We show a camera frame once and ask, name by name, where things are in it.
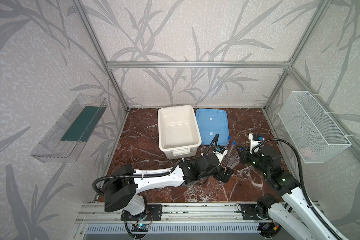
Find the clear acrylic test tube rack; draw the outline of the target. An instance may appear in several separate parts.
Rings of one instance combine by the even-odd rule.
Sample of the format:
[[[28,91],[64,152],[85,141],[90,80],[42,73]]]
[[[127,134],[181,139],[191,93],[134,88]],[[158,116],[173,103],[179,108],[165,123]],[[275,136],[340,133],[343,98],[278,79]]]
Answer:
[[[221,166],[225,169],[228,169],[228,168],[234,169],[239,164],[239,161],[240,161],[237,143],[236,143],[236,147],[235,147],[233,156],[230,156],[230,154],[229,154],[230,147],[228,149],[228,153],[223,157],[222,162],[221,162]]]

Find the blue capped test tube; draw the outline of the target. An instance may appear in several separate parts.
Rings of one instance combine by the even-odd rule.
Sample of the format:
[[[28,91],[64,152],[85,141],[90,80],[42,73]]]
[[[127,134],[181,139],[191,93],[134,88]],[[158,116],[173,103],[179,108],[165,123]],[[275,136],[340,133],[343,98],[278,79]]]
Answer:
[[[225,143],[225,147],[226,147],[226,148],[229,146],[230,141],[231,141],[231,137],[228,136],[227,141],[226,141],[226,143]]]
[[[230,147],[230,152],[229,152],[230,156],[233,156],[233,155],[234,155],[235,147],[236,147],[236,142],[233,141],[233,143],[232,143],[232,145],[231,145],[231,147]]]

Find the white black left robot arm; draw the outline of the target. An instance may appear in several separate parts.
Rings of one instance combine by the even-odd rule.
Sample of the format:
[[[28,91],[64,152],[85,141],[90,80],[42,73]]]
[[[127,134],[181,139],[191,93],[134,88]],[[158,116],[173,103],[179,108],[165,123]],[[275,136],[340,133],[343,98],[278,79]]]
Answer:
[[[107,213],[124,210],[132,216],[148,213],[148,205],[140,193],[153,189],[195,185],[210,177],[227,183],[234,170],[221,166],[223,155],[212,153],[180,159],[167,169],[138,170],[125,165],[114,174],[93,181],[92,188],[104,197]]]

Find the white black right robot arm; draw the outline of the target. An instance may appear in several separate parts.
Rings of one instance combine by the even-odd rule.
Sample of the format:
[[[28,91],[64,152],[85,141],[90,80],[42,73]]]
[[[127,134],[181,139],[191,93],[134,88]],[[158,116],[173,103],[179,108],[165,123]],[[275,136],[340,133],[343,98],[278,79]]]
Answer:
[[[285,171],[281,155],[273,147],[264,147],[258,154],[249,148],[237,148],[241,163],[249,163],[263,173],[266,183],[277,192],[296,215],[293,216],[275,197],[257,200],[256,212],[261,219],[281,225],[296,240],[344,240],[346,237],[330,223],[303,190],[303,185]]]

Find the white plastic storage bin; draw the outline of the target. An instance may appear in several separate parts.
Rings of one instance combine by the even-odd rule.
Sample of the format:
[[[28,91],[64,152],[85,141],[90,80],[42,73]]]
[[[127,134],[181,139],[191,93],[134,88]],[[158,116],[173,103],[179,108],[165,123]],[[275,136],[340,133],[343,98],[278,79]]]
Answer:
[[[167,159],[194,157],[202,143],[194,108],[190,105],[158,110],[159,148]]]

